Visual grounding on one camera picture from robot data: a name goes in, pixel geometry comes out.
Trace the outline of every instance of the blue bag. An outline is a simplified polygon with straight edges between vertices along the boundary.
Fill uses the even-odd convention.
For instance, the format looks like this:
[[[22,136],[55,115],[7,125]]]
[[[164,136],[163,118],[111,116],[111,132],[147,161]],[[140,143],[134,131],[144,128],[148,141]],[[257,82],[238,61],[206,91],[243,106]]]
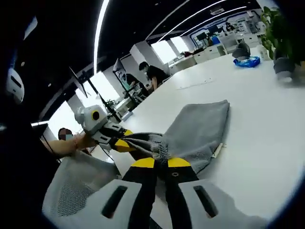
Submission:
[[[236,66],[254,68],[259,65],[261,59],[258,56],[250,56],[249,59],[238,61],[237,59],[233,60]]]

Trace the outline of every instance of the black ceiling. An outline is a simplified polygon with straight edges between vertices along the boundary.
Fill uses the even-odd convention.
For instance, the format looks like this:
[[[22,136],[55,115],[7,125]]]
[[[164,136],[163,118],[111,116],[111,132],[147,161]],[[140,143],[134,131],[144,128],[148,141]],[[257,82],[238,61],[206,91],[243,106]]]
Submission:
[[[217,1],[189,0],[152,36],[166,33],[185,18]],[[71,78],[68,66],[78,72],[93,62],[94,37],[102,5],[102,0],[41,0],[35,1],[35,4],[37,2],[35,15],[38,26],[18,49],[16,62],[16,69],[25,84],[24,105],[29,108],[33,121],[39,120],[39,113],[48,101]],[[156,25],[184,2],[110,0],[100,35],[98,57],[105,58],[99,64],[99,70],[110,67],[135,43],[145,40]],[[255,0],[227,0],[220,5],[225,10],[240,6],[248,6],[248,10],[259,7]],[[205,10],[176,30],[190,29],[210,17],[209,10]],[[65,97],[59,97],[44,119],[49,119],[74,90],[75,87]]]

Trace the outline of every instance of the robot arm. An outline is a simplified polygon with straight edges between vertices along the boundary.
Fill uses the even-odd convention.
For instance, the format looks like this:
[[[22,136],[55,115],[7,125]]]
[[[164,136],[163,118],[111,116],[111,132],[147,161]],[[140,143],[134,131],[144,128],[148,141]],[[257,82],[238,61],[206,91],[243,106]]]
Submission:
[[[130,130],[115,124],[107,119],[107,114],[99,105],[80,107],[75,114],[75,120],[81,124],[86,134],[91,136],[105,150],[114,149],[118,152],[135,150],[121,140],[125,135],[130,135]]]

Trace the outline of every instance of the white table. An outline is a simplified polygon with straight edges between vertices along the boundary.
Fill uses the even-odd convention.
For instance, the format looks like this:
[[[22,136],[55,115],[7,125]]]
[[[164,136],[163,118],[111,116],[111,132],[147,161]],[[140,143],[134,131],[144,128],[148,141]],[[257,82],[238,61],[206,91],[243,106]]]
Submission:
[[[252,55],[258,55],[256,48]],[[182,83],[211,83],[177,90]],[[293,194],[305,164],[305,89],[280,85],[273,62],[239,68],[231,55],[175,74],[151,94],[124,123],[133,132],[164,133],[180,110],[191,103],[230,104],[229,132],[217,159],[204,177],[228,193],[238,209],[271,219]],[[124,174],[133,163],[128,154],[112,152]],[[166,206],[157,198],[151,214],[170,228]]]

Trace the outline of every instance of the person's arm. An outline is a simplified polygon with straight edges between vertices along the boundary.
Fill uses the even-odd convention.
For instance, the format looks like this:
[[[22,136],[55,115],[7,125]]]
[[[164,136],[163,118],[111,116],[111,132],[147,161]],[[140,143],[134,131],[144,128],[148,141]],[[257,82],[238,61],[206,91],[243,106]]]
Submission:
[[[157,77],[152,78],[152,85],[153,85],[153,89],[157,90],[158,88]]]
[[[48,141],[48,143],[42,141],[44,146],[52,153],[54,152],[60,157],[70,156],[75,151],[84,149],[86,147],[93,147],[95,146],[95,141],[88,137],[87,135],[75,135],[73,138],[64,141],[64,140],[55,140],[55,141]]]

